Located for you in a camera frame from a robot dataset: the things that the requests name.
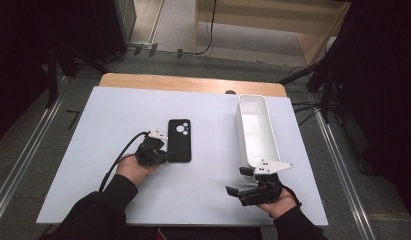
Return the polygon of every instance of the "white board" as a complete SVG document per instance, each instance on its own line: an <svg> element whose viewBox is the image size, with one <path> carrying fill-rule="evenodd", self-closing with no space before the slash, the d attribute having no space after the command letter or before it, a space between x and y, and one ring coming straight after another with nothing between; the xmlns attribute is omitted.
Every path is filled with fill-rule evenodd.
<svg viewBox="0 0 411 240"><path fill-rule="evenodd" d="M304 214L327 225L310 163L288 98L266 97L280 160L295 168L279 174L294 189ZM58 169L38 223L60 223L82 197L97 191L130 139L142 131L167 134L170 119L191 121L192 161L165 164L148 176L126 208L134 225L272 225L255 206L242 207L225 186L248 189L254 179L239 174L235 114L238 96L95 87ZM134 152L143 139L127 152Z"/></svg>

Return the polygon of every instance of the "black sleeve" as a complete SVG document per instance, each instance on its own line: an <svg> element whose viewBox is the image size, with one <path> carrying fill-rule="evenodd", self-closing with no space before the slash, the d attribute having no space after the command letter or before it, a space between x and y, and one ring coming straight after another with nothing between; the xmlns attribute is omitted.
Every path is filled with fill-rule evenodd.
<svg viewBox="0 0 411 240"><path fill-rule="evenodd" d="M119 239L126 225L125 208L136 194L136 186L116 174L105 191L78 201L55 232L44 239Z"/></svg>
<svg viewBox="0 0 411 240"><path fill-rule="evenodd" d="M327 240L323 230L316 227L296 206L273 221L280 240Z"/></svg>

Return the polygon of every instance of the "black phone case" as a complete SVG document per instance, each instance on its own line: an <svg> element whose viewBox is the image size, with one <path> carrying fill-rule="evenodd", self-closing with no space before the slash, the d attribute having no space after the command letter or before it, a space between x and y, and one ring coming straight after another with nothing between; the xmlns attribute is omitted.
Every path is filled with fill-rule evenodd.
<svg viewBox="0 0 411 240"><path fill-rule="evenodd" d="M168 122L169 162L190 162L192 160L191 134L190 120L172 119Z"/></svg>

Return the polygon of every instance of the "table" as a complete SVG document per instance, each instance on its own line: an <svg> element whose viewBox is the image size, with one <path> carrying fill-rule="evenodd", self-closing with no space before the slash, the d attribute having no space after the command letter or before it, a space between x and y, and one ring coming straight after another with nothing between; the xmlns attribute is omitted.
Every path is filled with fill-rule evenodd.
<svg viewBox="0 0 411 240"><path fill-rule="evenodd" d="M218 0L214 23L295 32L309 66L337 35L349 4L328 0ZM196 0L195 52L198 22L211 22L213 6L214 0Z"/></svg>
<svg viewBox="0 0 411 240"><path fill-rule="evenodd" d="M267 98L267 104L273 113L273 129L279 129L275 134L276 141L283 139L283 144L279 145L280 159L289 159L296 165L292 172L280 173L280 179L293 186L299 198L307 199L309 207L303 211L312 221L327 225L305 147L283 86L128 74L106 74L99 87L93 90L37 222L62 221L72 204L97 190L96 185L109 169L110 161L133 134L153 126L164 128L168 119L186 117L192 122L192 161L188 164L166 164L154 173L159 176L145 179L139 187L141 194L126 209L127 223L272 225L266 213L253 206L241 207L238 199L225 192L225 185L236 188L254 185L254 179L241 176L238 171L240 156L234 117L237 96L221 94L226 90L275 96ZM274 117L276 113L285 117Z"/></svg>

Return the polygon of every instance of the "hand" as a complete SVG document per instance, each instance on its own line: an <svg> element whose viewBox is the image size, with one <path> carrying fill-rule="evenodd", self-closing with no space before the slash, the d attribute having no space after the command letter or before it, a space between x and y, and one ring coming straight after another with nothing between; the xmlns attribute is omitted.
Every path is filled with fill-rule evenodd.
<svg viewBox="0 0 411 240"><path fill-rule="evenodd" d="M296 202L294 197L286 189L283 189L280 198L274 203L259 204L257 206L270 214L271 218L277 219L290 209L294 208Z"/></svg>
<svg viewBox="0 0 411 240"><path fill-rule="evenodd" d="M154 172L159 166L142 166L137 161L136 156L133 155L124 158L118 163L116 174L128 178L134 185L138 186L147 175Z"/></svg>

